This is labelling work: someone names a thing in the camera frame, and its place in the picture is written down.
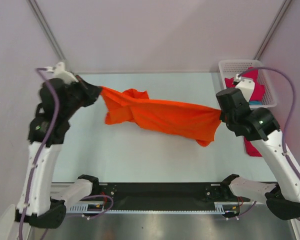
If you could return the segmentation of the orange t shirt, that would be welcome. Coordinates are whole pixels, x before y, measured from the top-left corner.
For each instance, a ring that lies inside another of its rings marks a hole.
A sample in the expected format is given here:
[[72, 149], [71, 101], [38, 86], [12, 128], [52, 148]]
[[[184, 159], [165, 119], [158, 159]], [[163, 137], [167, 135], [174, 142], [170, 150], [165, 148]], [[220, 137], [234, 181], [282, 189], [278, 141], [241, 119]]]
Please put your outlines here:
[[123, 92], [103, 87], [107, 107], [105, 124], [134, 123], [142, 129], [181, 136], [207, 147], [215, 140], [221, 111], [208, 106], [151, 99], [147, 91], [134, 88]]

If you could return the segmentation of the white plastic basket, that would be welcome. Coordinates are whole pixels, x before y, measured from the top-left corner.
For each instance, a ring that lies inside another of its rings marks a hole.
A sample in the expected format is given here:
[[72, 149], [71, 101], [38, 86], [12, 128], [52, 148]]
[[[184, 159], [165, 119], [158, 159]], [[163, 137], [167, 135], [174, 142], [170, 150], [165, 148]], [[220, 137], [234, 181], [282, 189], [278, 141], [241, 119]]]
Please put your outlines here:
[[[225, 78], [235, 78], [236, 75], [245, 72], [246, 70], [262, 67], [263, 64], [258, 60], [252, 59], [230, 59], [221, 60], [218, 63], [220, 76], [222, 79], [223, 88], [227, 89]], [[263, 107], [273, 108], [277, 105], [277, 97], [272, 87], [270, 78], [264, 70], [258, 70], [257, 82], [265, 86], [265, 94], [262, 98], [262, 105], [250, 105], [252, 109]]]

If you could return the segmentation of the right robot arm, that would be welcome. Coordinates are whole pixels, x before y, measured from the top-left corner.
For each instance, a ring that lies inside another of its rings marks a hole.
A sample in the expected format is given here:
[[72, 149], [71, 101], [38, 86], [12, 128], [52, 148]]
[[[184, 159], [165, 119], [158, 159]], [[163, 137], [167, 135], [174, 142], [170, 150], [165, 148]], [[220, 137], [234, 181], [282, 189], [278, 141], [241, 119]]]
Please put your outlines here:
[[239, 137], [245, 137], [259, 151], [276, 179], [264, 183], [237, 174], [223, 180], [221, 196], [232, 201], [248, 198], [262, 204], [281, 220], [300, 218], [300, 166], [285, 143], [284, 134], [271, 111], [264, 107], [251, 109], [237, 88], [216, 94], [221, 109], [220, 120]]

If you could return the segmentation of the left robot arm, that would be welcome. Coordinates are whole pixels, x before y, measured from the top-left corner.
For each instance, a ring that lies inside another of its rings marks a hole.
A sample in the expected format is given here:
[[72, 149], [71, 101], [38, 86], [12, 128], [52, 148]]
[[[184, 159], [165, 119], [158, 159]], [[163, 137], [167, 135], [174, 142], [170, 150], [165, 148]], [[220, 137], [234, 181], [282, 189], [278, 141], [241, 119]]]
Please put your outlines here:
[[82, 174], [68, 188], [51, 196], [51, 183], [56, 161], [63, 146], [70, 119], [81, 107], [93, 105], [102, 87], [84, 81], [79, 75], [67, 83], [51, 78], [38, 91], [41, 102], [29, 125], [29, 164], [15, 221], [40, 229], [58, 228], [66, 211], [87, 197], [100, 196], [99, 179]]

